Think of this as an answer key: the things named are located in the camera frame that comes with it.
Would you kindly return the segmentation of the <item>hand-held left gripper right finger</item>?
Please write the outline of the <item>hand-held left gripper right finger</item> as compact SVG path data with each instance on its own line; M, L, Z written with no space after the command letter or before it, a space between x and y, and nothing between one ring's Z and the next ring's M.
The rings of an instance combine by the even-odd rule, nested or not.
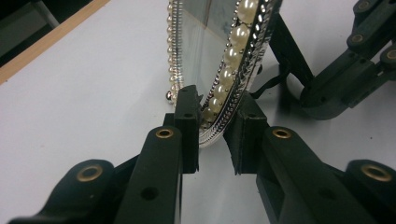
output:
M224 138L234 172L256 176L271 224L377 224L296 132L267 123L249 93Z

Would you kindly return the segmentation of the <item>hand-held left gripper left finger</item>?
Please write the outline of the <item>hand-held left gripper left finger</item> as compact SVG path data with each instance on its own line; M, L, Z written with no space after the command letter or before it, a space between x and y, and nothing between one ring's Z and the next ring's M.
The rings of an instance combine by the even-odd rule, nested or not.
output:
M180 224L183 175L199 169L199 97L181 89L174 113L146 138L113 224Z

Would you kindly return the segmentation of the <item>white metal stand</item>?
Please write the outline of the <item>white metal stand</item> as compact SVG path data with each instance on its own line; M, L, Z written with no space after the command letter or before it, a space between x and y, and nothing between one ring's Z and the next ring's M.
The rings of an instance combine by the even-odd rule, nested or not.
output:
M41 18L52 28L56 28L60 23L56 20L42 0L31 0L33 8L38 12Z

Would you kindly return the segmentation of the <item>oval pearl picture frame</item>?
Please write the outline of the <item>oval pearl picture frame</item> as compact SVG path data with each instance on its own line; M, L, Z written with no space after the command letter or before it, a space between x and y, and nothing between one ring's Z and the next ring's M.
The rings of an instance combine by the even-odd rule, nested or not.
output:
M313 78L279 15L281 5L282 0L168 0L166 98L178 105L183 88L197 88L200 147L222 136L260 73L267 49L285 71L265 89L289 74L304 84Z

